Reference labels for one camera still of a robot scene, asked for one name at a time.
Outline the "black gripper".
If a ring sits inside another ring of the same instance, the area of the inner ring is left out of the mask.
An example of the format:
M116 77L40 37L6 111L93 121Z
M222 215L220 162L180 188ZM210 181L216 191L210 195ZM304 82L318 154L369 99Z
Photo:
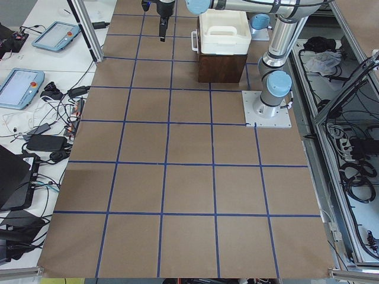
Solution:
M174 13L175 0L157 0L156 10L160 15L159 39L165 42L166 32L168 29L169 17Z

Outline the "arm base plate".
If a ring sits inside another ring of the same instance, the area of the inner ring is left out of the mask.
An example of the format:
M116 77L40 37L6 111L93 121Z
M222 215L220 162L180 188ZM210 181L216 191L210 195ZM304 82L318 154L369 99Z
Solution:
M250 128L291 128L286 101L279 106L266 106L261 102L261 91L242 91L245 125Z

